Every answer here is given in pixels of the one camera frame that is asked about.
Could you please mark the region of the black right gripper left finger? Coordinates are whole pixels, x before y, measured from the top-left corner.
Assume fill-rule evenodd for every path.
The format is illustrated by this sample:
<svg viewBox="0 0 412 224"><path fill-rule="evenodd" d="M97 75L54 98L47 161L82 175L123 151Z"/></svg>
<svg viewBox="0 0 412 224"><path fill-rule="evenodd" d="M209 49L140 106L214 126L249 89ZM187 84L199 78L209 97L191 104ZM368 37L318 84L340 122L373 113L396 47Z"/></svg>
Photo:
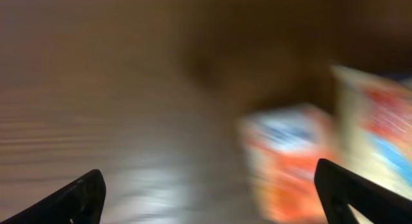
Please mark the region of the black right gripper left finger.
<svg viewBox="0 0 412 224"><path fill-rule="evenodd" d="M103 175L93 169L1 224L99 224L105 197Z"/></svg>

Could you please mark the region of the small orange box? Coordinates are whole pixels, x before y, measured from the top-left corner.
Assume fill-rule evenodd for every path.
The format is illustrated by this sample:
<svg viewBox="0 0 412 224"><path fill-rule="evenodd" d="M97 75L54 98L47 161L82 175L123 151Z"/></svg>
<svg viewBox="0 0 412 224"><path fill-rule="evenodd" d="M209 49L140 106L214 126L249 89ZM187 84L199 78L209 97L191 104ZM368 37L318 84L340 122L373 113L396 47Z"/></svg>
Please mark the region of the small orange box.
<svg viewBox="0 0 412 224"><path fill-rule="evenodd" d="M321 158L337 160L331 116L309 104L254 113L239 121L257 210L275 223L324 223L315 188Z"/></svg>

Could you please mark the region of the yellow wet wipes pack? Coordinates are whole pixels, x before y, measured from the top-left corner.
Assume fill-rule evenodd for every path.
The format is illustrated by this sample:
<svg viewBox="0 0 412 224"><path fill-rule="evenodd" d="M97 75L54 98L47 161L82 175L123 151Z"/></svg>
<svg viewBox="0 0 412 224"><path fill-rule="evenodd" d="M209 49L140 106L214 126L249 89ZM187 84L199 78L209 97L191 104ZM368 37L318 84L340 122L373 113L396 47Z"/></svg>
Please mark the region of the yellow wet wipes pack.
<svg viewBox="0 0 412 224"><path fill-rule="evenodd" d="M340 65L337 109L344 167L411 198L411 76Z"/></svg>

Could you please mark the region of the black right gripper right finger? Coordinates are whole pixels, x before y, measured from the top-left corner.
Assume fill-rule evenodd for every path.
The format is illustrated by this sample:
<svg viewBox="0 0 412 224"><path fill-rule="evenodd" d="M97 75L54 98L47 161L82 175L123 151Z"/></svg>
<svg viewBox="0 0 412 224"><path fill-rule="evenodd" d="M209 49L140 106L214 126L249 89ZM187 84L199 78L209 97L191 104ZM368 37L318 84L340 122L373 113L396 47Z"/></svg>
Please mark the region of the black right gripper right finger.
<svg viewBox="0 0 412 224"><path fill-rule="evenodd" d="M351 207L372 223L411 223L411 200L325 158L317 162L314 183L329 224L357 224Z"/></svg>

